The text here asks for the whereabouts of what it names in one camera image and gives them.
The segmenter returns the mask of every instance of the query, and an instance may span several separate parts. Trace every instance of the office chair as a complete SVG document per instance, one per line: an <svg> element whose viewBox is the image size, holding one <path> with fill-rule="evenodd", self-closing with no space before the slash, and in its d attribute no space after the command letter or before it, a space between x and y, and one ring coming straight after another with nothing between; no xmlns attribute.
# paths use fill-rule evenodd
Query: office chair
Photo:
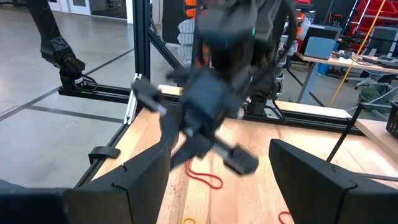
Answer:
<svg viewBox="0 0 398 224"><path fill-rule="evenodd" d="M373 27L371 35L369 36L368 46L364 49L361 55L378 57L380 55L387 55L393 57L398 55L398 49L396 48L398 41L398 28L394 27ZM373 80L372 75L381 77L379 80ZM358 89L362 85L371 85L377 83L388 83L391 82L397 74L388 73L369 73L363 71L359 78L349 77L346 80L359 81L356 84L355 89Z"/></svg>

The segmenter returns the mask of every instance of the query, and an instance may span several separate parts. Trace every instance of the gray floor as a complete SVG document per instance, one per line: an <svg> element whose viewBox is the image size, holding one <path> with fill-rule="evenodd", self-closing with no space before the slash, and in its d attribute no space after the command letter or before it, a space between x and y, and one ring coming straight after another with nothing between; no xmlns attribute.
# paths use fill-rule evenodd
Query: gray floor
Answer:
<svg viewBox="0 0 398 224"><path fill-rule="evenodd" d="M86 63L86 72L133 48L132 26L125 23L61 13L55 17L76 56ZM39 47L40 36L27 10L0 7L0 179L26 187L73 187L89 167L88 153L105 145L120 127L126 105L60 96L55 91L32 102L60 85L57 69L40 58ZM164 79L169 70L151 47L151 82L171 84ZM305 72L292 71L304 81ZM98 83L128 87L133 75L134 51L91 76ZM327 105L339 80L317 78L313 93ZM301 86L289 75L284 83L280 100L296 101ZM353 84L345 84L334 107L354 106L358 93ZM316 105L311 99L306 103ZM42 108L115 119L99 121Z"/></svg>

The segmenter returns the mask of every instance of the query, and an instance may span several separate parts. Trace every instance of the wooden surface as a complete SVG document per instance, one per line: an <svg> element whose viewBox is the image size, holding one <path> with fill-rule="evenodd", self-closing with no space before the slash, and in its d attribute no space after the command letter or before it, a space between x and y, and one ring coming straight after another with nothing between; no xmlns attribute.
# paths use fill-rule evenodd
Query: wooden surface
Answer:
<svg viewBox="0 0 398 224"><path fill-rule="evenodd" d="M279 212L287 210L275 182L268 159L269 141L281 139L325 159L340 134L310 129L291 128L273 124L227 119L218 136L229 144L240 143L259 156L255 174L238 177L228 170L222 159L209 153L202 161L194 159L192 169L220 176L224 187L211 190L209 186L186 176L184 166L170 173L159 224L180 224L184 217L195 217L205 223L279 223ZM95 178L134 157L160 138L159 116L142 110L116 148L121 150L117 159L107 159ZM177 147L184 139L180 138ZM348 136L332 161L355 172L396 175L397 164L391 161L368 138ZM383 182L398 189L396 182ZM292 223L285 217L286 223Z"/></svg>
<svg viewBox="0 0 398 224"><path fill-rule="evenodd" d="M355 126L375 145L379 146L392 160L398 163L398 139L388 133L386 122L358 119Z"/></svg>
<svg viewBox="0 0 398 224"><path fill-rule="evenodd" d="M171 95L179 95L182 91L182 88L180 87L168 86L168 85L159 85L158 89L160 89L162 93L167 93ZM345 110L336 109L336 108L326 108L326 107L305 105L299 103L290 103L284 101L276 101L276 103L281 110L332 116L336 118L351 117L351 115L349 115L349 113L347 113Z"/></svg>
<svg viewBox="0 0 398 224"><path fill-rule="evenodd" d="M336 65L336 66L341 66L341 67L349 67L352 62L352 59L330 57L329 60L324 60L324 59L319 59L319 58L306 57L297 52L295 54L299 58L301 58L302 60L307 61L307 62L325 63L328 65ZM354 62L353 68L360 68L360 69L365 69L365 70L370 70L370 71L378 71L378 72L398 73L398 70L396 70L396 69L383 68L378 65L369 65L369 66L368 65L360 65L356 62Z"/></svg>

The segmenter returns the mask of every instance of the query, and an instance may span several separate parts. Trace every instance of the black clamp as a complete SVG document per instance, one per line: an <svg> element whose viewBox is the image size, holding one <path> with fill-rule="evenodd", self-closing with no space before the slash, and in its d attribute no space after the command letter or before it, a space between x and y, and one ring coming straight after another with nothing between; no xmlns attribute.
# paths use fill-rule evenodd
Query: black clamp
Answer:
<svg viewBox="0 0 398 224"><path fill-rule="evenodd" d="M92 164L95 159L116 159L119 155L119 149L108 146L97 146L88 154L88 159L90 160L90 164Z"/></svg>

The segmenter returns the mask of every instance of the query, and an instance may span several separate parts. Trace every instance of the yellow cable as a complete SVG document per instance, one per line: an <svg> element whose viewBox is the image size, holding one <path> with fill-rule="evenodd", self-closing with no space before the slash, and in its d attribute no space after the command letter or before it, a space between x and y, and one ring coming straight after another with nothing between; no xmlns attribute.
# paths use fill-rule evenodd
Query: yellow cable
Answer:
<svg viewBox="0 0 398 224"><path fill-rule="evenodd" d="M185 224L186 221L191 220L194 224L198 224L197 220L193 217L187 217L182 220L182 224Z"/></svg>
<svg viewBox="0 0 398 224"><path fill-rule="evenodd" d="M356 55L354 56L354 60L351 62L351 65L348 67L347 72L346 72L346 74L344 75L344 78L341 80L340 86L337 88L337 90L336 90L336 92L335 92L335 95L334 95L333 98L331 99L331 101L330 101L328 107L331 107L331 105L332 105L333 102L335 101L338 92L340 91L341 87L343 86L344 80L346 80L346 78L347 78L347 76L348 76L348 74L349 74L349 71L351 71L351 69L352 69L352 67L353 67L353 65L354 65L354 61L358 58L358 55L359 55L359 53L361 52L363 46L365 45L366 40L367 40L368 37L369 37L369 34L372 32L373 26L374 26L374 24L376 23L376 20L377 20L377 18L379 17L379 14L380 14L381 9L383 8L385 2L386 2L386 0L383 0L383 2L381 3L381 6L380 6L380 8L379 8L379 10L378 10L378 12L377 12L377 14L376 14L374 20L373 20L373 23L372 23L371 27L369 28L368 33L366 34L365 39L363 40L363 42L362 42L362 44L361 44L361 46L360 46L358 52L357 52Z"/></svg>

